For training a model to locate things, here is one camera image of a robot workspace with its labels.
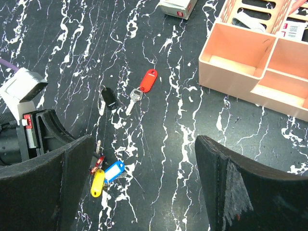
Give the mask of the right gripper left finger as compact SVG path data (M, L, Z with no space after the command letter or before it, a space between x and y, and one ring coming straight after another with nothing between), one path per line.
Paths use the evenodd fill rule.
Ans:
M94 153L85 135L61 148L0 169L2 231L70 230Z

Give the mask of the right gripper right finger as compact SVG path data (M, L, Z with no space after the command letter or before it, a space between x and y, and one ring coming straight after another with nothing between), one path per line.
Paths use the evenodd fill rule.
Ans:
M197 136L194 148L211 230L307 230L307 177L261 164L208 136Z

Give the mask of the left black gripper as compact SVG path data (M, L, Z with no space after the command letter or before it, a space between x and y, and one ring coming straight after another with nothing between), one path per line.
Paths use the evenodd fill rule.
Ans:
M75 138L64 128L55 110L36 113L39 152L47 153L72 142ZM10 166L29 160L24 127L17 124L11 112L0 115L0 165Z

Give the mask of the key with yellow tag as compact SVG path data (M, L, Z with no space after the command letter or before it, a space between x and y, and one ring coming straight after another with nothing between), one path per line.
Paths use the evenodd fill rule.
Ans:
M97 147L95 153L98 155L98 159L102 156L101 155L101 141L97 141ZM104 186L104 179L105 179L105 173L101 169L98 169L95 174L93 175L93 182L90 189L90 193L93 197L99 197L102 193L103 186Z

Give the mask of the red S carabiner keyring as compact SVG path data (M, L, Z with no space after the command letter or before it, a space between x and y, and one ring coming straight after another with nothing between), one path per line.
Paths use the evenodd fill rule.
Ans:
M94 166L94 167L91 169L91 171L90 171L90 174L91 174L91 175L94 175L95 172L96 172L98 169L101 169L101 168L102 168L104 159L105 159L105 156L101 156L101 157L97 160L95 166Z

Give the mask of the key with red tag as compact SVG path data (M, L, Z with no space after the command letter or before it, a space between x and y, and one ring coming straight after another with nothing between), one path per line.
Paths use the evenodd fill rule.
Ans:
M127 116L130 115L134 104L142 99L143 94L149 92L152 89L152 86L154 85L157 76L158 76L157 70L149 69L144 75L140 85L131 91L129 95L130 103L126 110Z

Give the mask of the key with black tag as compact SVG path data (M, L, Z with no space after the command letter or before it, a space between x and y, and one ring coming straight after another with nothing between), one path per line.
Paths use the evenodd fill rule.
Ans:
M118 102L115 97L114 91L106 87L104 85L98 86L99 91L99 97L98 97L98 109L99 109L99 115L103 115L105 112L105 109L108 109L109 111L113 111L118 108Z

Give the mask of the key with blue tag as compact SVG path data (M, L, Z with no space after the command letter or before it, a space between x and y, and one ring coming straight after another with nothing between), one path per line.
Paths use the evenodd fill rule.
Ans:
M104 183L109 184L120 176L125 169L125 164L122 161L114 162L108 169L105 170Z

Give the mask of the pink desk organizer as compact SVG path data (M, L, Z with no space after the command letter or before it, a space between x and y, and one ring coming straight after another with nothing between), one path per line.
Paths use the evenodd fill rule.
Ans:
M271 110L307 120L308 44L281 32L293 1L278 0L273 9L227 0L199 56L199 84ZM232 24L238 9L271 15L260 20L265 32Z

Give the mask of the grey tape roll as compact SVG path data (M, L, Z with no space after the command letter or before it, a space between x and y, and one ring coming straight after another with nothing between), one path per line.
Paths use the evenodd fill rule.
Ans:
M256 32L265 32L265 27L257 21L257 19L250 17L244 12L237 13L231 20L235 26L251 29Z

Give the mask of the white cardboard box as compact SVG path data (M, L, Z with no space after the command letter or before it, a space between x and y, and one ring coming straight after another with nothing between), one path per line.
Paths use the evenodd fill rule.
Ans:
M197 0L160 0L158 7L163 13L188 20Z

